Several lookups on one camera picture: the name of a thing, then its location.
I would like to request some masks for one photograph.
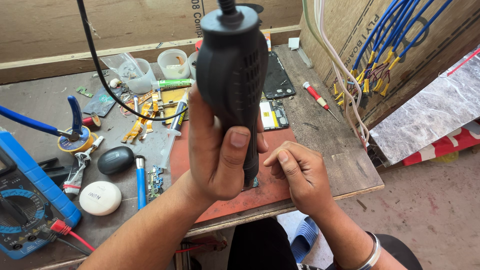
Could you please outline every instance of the wooden workbench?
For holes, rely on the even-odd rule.
[[[350,131],[343,121],[339,111],[335,108],[333,100],[326,99],[332,106],[334,114],[342,121],[339,123],[335,118],[323,110],[302,88],[305,81],[317,89],[319,94],[328,97],[326,89],[321,86],[321,80],[313,69],[307,69],[299,54],[286,45],[273,48],[285,67],[297,93],[293,99],[284,98],[284,106],[291,128],[297,141],[305,146],[317,150],[323,154],[330,179],[330,188],[335,199],[354,196],[381,189],[383,182],[376,172],[369,157],[363,150],[358,139]],[[158,64],[152,63],[154,73],[162,77]],[[92,78],[95,72],[66,75],[61,77],[47,78],[36,81],[21,82],[11,85],[0,86],[0,105],[5,106],[23,115],[32,117],[57,128],[67,128],[72,123],[71,110],[67,102],[68,95],[75,95],[80,106],[85,106],[89,98],[77,94],[78,86],[85,86],[87,91],[95,93],[101,83],[98,78]],[[112,75],[106,77],[109,81],[115,78]],[[81,235],[93,246],[99,246],[118,227],[137,212],[137,187],[135,168],[132,166],[126,172],[118,175],[106,176],[101,174],[96,165],[97,158],[105,151],[124,145],[120,143],[123,136],[131,129],[134,116],[124,118],[117,105],[114,105],[105,118],[102,118],[102,127],[93,131],[105,137],[100,147],[92,154],[93,161],[85,169],[82,186],[95,181],[110,181],[119,187],[122,192],[120,207],[107,216],[92,216],[82,211],[80,220],[74,231]],[[0,118],[0,129],[13,134],[15,139],[37,161],[48,160],[58,157],[62,165],[71,165],[73,157],[64,153],[56,146],[57,138],[40,131],[30,129],[3,117]],[[129,145],[135,154],[146,157],[145,167],[147,170],[152,164],[160,161],[160,150],[165,144],[167,137],[166,127],[158,122],[153,124],[153,133],[146,140],[139,142],[137,139]],[[170,174],[166,170],[162,175],[164,189],[170,187]],[[74,203],[79,207],[78,197]],[[280,201],[263,207],[247,210],[244,212],[216,218],[195,224],[187,235],[196,235],[213,230],[235,226],[265,217],[275,216],[294,211],[295,206],[291,199]],[[152,238],[161,239],[162,232],[152,235]],[[85,259],[62,243],[51,243],[33,254],[21,259],[13,260],[4,253],[0,253],[0,269],[54,269],[78,263]]]

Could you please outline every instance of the hand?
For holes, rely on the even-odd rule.
[[[222,127],[194,84],[189,99],[190,174],[195,189],[212,201],[231,200],[243,188],[243,162],[250,140],[250,130],[234,126],[223,136]],[[262,121],[258,121],[259,153],[268,151]]]
[[[335,203],[330,193],[322,155],[305,146],[286,141],[265,160],[277,179],[288,179],[290,195],[300,212],[315,215],[322,207]]]

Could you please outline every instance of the marble slab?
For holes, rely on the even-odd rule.
[[[371,146],[384,166],[480,116],[480,57],[474,56],[447,77],[470,54],[370,130]]]

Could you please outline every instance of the blue multimeter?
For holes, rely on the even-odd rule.
[[[0,250],[23,258],[48,241],[36,235],[60,219],[74,227],[78,208],[8,132],[0,132]]]

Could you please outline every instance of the blue pliers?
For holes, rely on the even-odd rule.
[[[83,135],[82,132],[82,111],[80,110],[80,105],[78,105],[78,101],[74,96],[68,96],[67,98],[68,103],[70,103],[70,107],[72,109],[73,114],[73,122],[72,122],[72,133],[67,133],[63,130],[57,129],[51,125],[47,125],[45,123],[39,122],[37,120],[33,120],[26,116],[23,116],[19,113],[16,113],[12,110],[9,110],[3,106],[0,106],[0,115],[5,116],[6,118],[13,120],[17,123],[22,125],[26,125],[33,129],[46,132],[48,134],[52,134],[55,136],[64,136],[71,142],[76,142],[80,135]]]

